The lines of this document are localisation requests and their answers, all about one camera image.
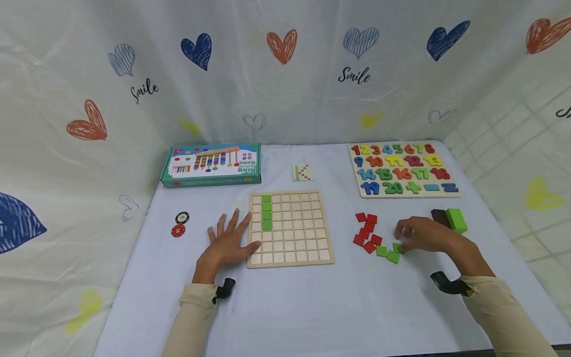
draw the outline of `yellow heart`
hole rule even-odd
[[[200,126],[198,123],[189,123],[185,120],[178,119],[179,125],[193,134],[200,135]]]
[[[383,113],[382,111],[374,113],[373,115],[368,113],[361,114],[361,116],[359,117],[359,124],[361,124],[361,127],[363,129],[370,129],[373,126],[375,126],[376,123],[379,122],[379,120],[383,117],[384,114],[385,113]]]
[[[525,207],[544,211],[557,208],[563,204],[563,197],[547,191],[547,181],[543,177],[534,177],[524,191]]]
[[[101,295],[93,289],[86,290],[79,300],[81,312],[66,323],[66,333],[72,334],[83,327],[101,308]]]

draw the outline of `poker chip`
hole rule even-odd
[[[184,231],[186,231],[186,228],[184,228],[184,225],[179,223],[172,228],[171,234],[174,238],[178,238],[184,234]]]
[[[185,224],[186,222],[188,222],[188,218],[189,218],[188,213],[181,212],[178,215],[176,215],[175,222],[177,224]]]

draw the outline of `beige sleeve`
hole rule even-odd
[[[505,281],[491,276],[461,276],[473,291],[464,297],[498,357],[557,357],[549,342],[513,297]]]
[[[188,284],[179,299],[180,310],[168,334],[161,357],[202,357],[214,317],[212,298],[217,286]]]

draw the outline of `black poker chip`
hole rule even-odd
[[[188,222],[189,216],[187,212],[181,212],[178,215],[176,215],[175,218],[175,222],[177,224],[185,224],[186,222]]]

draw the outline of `left hand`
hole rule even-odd
[[[260,247],[261,242],[258,241],[252,242],[245,247],[240,245],[252,214],[248,212],[244,220],[236,227],[239,215],[240,210],[236,209],[228,223],[228,227],[224,229],[226,214],[223,214],[216,225],[216,234],[214,233],[214,228],[208,228],[210,245],[196,263],[196,271],[192,279],[193,283],[213,284],[214,277],[216,277],[220,266],[239,263]]]

